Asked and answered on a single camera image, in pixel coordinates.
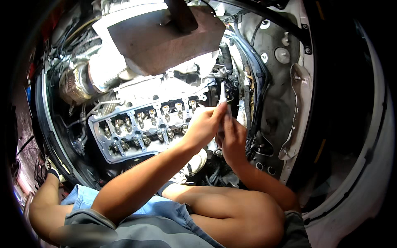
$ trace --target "rubber hose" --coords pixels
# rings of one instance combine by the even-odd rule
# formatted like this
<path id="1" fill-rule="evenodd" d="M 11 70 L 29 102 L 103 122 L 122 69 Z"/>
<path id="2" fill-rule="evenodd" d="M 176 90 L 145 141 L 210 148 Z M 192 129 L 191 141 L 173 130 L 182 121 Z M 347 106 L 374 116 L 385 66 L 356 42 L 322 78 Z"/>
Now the rubber hose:
<path id="1" fill-rule="evenodd" d="M 226 42 L 221 40 L 221 43 L 219 44 L 219 48 L 221 49 L 226 69 L 233 70 L 233 63 L 231 62 L 229 46 L 226 44 Z"/>

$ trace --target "person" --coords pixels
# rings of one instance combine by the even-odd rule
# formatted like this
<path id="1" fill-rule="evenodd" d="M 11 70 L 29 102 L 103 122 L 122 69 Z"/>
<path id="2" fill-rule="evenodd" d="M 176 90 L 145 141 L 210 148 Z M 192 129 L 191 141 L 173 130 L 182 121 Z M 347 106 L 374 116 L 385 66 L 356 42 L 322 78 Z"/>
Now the person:
<path id="1" fill-rule="evenodd" d="M 295 194 L 246 160 L 247 130 L 226 110 L 226 103 L 196 110 L 178 144 L 113 178 L 99 192 L 76 185 L 61 205 L 59 175 L 50 169 L 31 203 L 33 229 L 54 244 L 53 230 L 95 223 L 117 232 L 109 244 L 113 248 L 310 247 Z M 217 135 L 219 125 L 224 136 Z M 205 164 L 201 148 L 214 136 L 249 190 L 180 184 Z"/>

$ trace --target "denim shorts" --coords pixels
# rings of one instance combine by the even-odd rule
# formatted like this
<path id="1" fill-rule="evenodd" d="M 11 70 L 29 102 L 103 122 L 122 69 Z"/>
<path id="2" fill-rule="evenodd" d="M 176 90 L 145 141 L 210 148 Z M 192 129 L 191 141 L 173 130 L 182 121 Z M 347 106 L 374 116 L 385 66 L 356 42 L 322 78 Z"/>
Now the denim shorts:
<path id="1" fill-rule="evenodd" d="M 72 192 L 61 202 L 61 205 L 74 204 L 72 211 L 81 208 L 91 208 L 99 191 L 76 184 Z M 215 248 L 225 248 L 198 227 L 189 214 L 187 205 L 174 202 L 161 196 L 152 196 L 151 199 L 133 214 L 158 215 L 171 219 L 192 231 Z"/>

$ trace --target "white sneaker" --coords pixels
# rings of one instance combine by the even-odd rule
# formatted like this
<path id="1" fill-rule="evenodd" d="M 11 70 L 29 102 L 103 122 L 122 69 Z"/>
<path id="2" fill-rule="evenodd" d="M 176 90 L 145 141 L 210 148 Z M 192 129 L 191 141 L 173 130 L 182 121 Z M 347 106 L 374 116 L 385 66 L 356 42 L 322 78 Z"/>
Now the white sneaker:
<path id="1" fill-rule="evenodd" d="M 51 161 L 49 157 L 46 158 L 46 161 L 44 162 L 44 166 L 46 167 L 47 171 L 53 169 L 58 174 L 58 179 L 61 183 L 66 181 L 63 175 L 59 174 L 58 169 L 55 167 L 54 163 Z"/>
<path id="2" fill-rule="evenodd" d="M 185 166 L 170 179 L 170 181 L 178 184 L 186 183 L 189 176 L 193 176 L 204 167 L 204 164 L 207 162 L 207 158 L 207 152 L 204 149 L 201 149 L 198 154 L 194 155 L 189 162 L 187 162 L 187 164 L 185 164 Z"/>

